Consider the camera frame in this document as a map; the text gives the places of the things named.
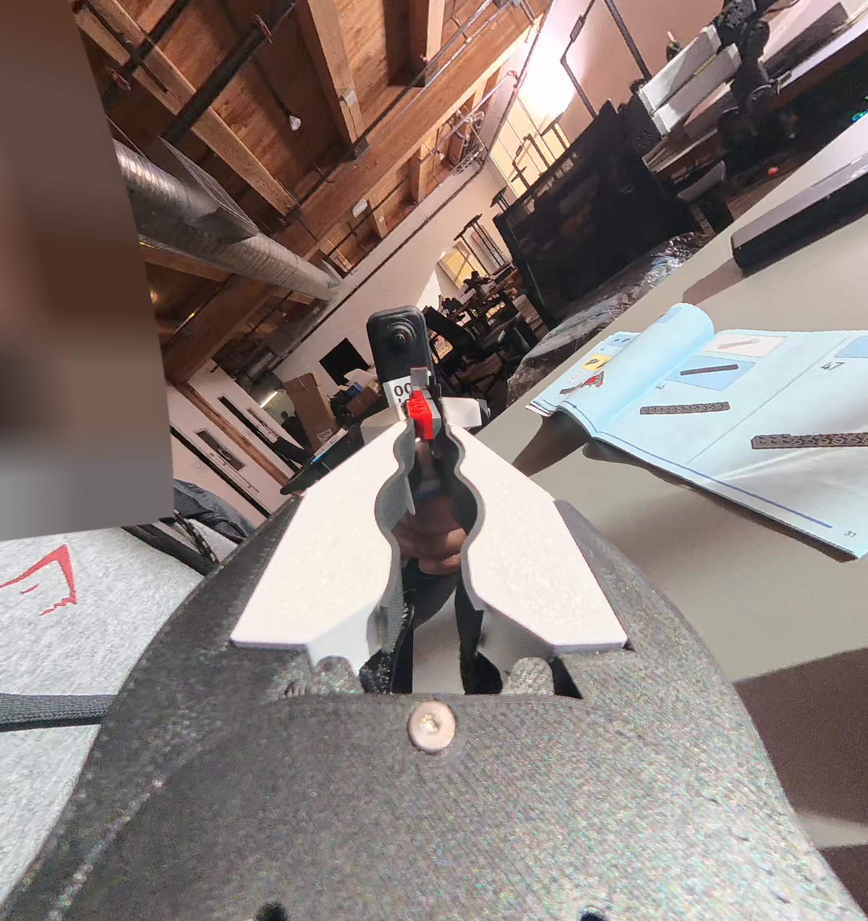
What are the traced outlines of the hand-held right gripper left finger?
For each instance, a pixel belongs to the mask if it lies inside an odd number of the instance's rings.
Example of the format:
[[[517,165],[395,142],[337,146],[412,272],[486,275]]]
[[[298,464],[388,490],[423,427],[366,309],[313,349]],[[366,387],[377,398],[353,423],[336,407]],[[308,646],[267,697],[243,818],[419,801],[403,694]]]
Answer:
[[[309,487],[231,633],[240,648],[367,662],[394,650],[404,621],[394,526],[413,507],[408,419]]]

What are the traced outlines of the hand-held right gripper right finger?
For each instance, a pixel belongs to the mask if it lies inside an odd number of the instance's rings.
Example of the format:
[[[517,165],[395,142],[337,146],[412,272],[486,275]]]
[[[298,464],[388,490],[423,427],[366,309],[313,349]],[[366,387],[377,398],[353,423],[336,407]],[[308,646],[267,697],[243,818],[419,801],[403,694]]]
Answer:
[[[624,649],[627,635],[551,495],[461,427],[455,474],[475,520],[463,585],[490,662]]]

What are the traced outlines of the long black toy brick plate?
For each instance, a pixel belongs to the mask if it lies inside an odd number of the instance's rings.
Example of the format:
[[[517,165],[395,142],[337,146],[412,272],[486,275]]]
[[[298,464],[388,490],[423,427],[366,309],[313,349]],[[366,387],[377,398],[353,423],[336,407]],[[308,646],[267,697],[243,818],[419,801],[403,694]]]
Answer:
[[[440,436],[442,428],[443,428],[443,419],[440,413],[440,401],[442,399],[442,392],[441,392],[440,384],[438,383],[435,373],[427,366],[412,366],[411,367],[410,372],[409,372],[409,382],[408,382],[407,390],[406,390],[407,396],[403,403],[404,411],[405,411],[405,403],[411,396],[412,391],[418,390],[418,389],[425,391],[426,396],[428,397],[430,403],[434,407],[436,407],[435,409],[433,409],[434,418],[435,418],[435,430],[436,430],[435,438],[431,442],[423,442],[422,440],[417,438],[413,421],[408,417],[408,415],[406,415],[406,412],[404,413],[405,413],[405,416],[409,420],[408,422],[409,427],[414,431],[416,452],[419,453],[419,452],[423,452],[424,450],[426,450],[434,454],[436,453],[437,439]]]

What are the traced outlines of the grey desk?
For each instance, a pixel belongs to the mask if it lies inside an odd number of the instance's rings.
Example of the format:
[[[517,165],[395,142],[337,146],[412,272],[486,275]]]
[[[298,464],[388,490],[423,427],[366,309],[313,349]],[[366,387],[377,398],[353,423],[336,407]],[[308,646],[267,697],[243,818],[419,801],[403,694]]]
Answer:
[[[868,151],[868,114],[611,325],[678,302],[718,330],[868,330],[868,213],[745,277],[730,237]],[[792,805],[868,917],[868,554],[848,561],[629,458],[603,460],[527,393],[483,441],[575,506],[675,603],[740,695]]]

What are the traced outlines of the person's left hand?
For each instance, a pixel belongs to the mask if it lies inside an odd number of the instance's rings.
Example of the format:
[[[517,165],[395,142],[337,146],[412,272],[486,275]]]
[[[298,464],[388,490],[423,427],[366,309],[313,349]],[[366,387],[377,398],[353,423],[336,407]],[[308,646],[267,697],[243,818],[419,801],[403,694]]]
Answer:
[[[453,458],[437,455],[428,443],[416,440],[410,476],[415,509],[392,530],[402,570],[415,567],[434,578],[452,578],[462,570],[463,545],[474,515],[454,467]]]

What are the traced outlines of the black monitor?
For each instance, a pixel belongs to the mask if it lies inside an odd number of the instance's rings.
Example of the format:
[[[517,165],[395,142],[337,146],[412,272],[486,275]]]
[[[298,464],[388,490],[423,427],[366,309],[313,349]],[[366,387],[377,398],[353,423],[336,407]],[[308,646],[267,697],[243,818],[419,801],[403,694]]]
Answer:
[[[348,375],[353,371],[369,371],[365,361],[349,338],[340,340],[320,359],[322,369],[338,386],[348,384]]]

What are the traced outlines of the black table with yellow label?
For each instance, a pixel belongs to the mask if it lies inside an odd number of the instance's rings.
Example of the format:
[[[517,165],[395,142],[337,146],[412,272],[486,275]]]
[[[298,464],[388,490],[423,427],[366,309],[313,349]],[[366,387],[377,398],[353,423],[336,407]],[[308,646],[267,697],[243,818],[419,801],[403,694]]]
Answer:
[[[339,430],[290,478],[281,488],[281,494],[291,496],[303,492],[359,452],[363,446],[359,423],[349,426],[347,430]]]

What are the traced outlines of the tall cardboard box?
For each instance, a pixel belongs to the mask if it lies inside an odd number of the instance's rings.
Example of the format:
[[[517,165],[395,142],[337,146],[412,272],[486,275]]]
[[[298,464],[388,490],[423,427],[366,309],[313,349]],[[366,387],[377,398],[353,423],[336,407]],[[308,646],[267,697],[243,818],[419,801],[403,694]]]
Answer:
[[[312,372],[283,382],[302,427],[315,452],[339,430],[329,400]]]

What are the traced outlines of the plastic-wrapped chair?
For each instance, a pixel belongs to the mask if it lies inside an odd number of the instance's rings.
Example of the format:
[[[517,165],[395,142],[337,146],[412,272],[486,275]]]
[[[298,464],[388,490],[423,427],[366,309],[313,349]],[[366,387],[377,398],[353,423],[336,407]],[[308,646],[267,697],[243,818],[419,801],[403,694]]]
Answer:
[[[570,304],[562,322],[522,358],[510,377],[507,406],[519,400],[598,332],[677,272],[707,242],[708,236],[702,232],[676,236]]]

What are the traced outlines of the black mesh cabinet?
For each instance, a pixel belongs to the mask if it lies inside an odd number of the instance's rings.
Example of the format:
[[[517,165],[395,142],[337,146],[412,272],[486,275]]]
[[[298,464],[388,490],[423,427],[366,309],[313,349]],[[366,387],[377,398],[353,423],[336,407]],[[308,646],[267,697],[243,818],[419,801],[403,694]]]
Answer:
[[[636,152],[611,101],[494,224],[549,330],[584,295],[699,227]]]

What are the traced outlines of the light blue instruction booklet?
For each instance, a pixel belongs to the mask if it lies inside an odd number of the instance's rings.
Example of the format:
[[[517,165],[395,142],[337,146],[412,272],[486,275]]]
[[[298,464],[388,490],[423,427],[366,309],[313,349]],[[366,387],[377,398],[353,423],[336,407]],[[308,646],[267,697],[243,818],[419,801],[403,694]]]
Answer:
[[[716,331],[678,303],[527,408],[820,543],[868,553],[868,330]]]

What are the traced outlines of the person's grey shirt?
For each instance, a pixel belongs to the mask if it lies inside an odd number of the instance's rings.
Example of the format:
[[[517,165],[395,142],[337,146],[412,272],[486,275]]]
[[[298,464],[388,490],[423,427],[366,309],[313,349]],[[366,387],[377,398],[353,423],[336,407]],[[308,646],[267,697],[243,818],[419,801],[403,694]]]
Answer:
[[[213,561],[123,528],[0,542],[0,695],[117,694]],[[70,799],[98,727],[0,731],[0,904]]]

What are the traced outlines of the black office chair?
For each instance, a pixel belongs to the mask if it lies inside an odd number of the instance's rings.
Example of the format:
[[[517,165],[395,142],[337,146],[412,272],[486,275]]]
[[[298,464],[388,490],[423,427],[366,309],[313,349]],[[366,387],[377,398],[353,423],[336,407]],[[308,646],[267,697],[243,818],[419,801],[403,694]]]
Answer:
[[[699,211],[715,234],[725,230],[734,221],[726,200],[725,161],[719,159],[714,165],[696,170],[688,178],[689,182],[677,190],[677,197]]]

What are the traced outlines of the stacked white boxes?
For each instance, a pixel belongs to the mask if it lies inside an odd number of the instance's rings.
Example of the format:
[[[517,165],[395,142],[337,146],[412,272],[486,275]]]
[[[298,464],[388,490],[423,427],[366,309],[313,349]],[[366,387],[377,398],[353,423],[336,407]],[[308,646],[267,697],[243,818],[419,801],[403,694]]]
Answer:
[[[736,75],[740,54],[735,43],[724,45],[715,25],[708,25],[636,91],[638,111],[648,116],[657,140],[684,123],[720,85]]]

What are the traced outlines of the black power adapter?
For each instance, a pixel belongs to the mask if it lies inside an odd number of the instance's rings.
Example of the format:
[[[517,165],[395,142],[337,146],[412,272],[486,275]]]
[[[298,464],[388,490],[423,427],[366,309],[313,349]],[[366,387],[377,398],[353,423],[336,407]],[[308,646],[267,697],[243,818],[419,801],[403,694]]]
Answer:
[[[758,270],[868,213],[868,153],[791,196],[736,231],[731,256]]]

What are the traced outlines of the wooden work table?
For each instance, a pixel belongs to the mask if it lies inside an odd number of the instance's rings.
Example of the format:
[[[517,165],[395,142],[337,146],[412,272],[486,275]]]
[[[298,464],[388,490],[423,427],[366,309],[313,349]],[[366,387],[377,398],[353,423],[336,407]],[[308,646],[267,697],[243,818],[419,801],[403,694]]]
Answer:
[[[724,2],[710,25],[724,45],[737,45],[736,75],[659,140],[636,92],[624,111],[630,138],[653,170],[710,140],[725,116],[763,118],[868,53],[868,2]]]

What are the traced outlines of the silver ventilation duct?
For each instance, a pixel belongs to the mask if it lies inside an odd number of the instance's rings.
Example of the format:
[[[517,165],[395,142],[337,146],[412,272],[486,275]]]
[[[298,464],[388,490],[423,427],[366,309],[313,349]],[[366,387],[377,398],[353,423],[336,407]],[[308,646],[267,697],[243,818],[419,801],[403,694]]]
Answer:
[[[328,302],[339,280],[263,234],[226,190],[174,145],[148,157],[113,141],[142,241],[243,278]]]

